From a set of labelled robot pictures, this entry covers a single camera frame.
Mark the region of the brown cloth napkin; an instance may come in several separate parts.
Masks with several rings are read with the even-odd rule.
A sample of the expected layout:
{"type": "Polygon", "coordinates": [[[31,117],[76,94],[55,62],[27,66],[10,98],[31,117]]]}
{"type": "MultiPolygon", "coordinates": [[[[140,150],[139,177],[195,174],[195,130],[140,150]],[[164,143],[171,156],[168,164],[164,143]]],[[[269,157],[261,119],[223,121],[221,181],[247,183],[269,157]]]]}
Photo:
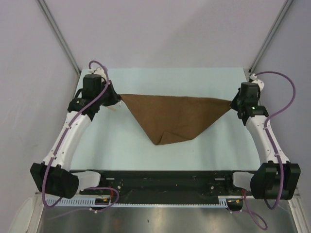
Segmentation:
{"type": "Polygon", "coordinates": [[[230,110],[215,98],[122,94],[122,100],[154,145],[195,139],[230,110]]]}

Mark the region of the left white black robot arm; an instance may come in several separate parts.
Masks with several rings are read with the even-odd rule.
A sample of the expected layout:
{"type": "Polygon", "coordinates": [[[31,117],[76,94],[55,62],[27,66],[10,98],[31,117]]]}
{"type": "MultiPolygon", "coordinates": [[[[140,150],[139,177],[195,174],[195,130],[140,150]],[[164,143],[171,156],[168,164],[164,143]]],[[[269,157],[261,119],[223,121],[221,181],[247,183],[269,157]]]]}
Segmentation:
{"type": "Polygon", "coordinates": [[[52,149],[43,162],[34,163],[31,176],[41,194],[71,199],[78,191],[91,188],[102,194],[107,190],[107,181],[97,172],[70,172],[71,162],[82,135],[93,121],[100,107],[115,105],[121,96],[114,90],[106,75],[87,74],[83,86],[70,101],[65,124],[52,149]]]}

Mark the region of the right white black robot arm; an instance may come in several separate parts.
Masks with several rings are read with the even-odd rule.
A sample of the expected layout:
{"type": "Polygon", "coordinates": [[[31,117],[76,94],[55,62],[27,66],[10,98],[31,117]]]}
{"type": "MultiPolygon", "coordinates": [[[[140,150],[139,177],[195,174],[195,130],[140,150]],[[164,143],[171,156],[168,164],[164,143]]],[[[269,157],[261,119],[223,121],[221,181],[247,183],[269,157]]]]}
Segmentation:
{"type": "Polygon", "coordinates": [[[261,81],[243,82],[230,104],[237,111],[255,143],[260,167],[255,172],[234,172],[233,178],[224,182],[224,189],[230,195],[242,188],[261,200],[290,200],[295,192],[301,169],[291,163],[280,148],[273,133],[269,114],[259,105],[261,81]]]}

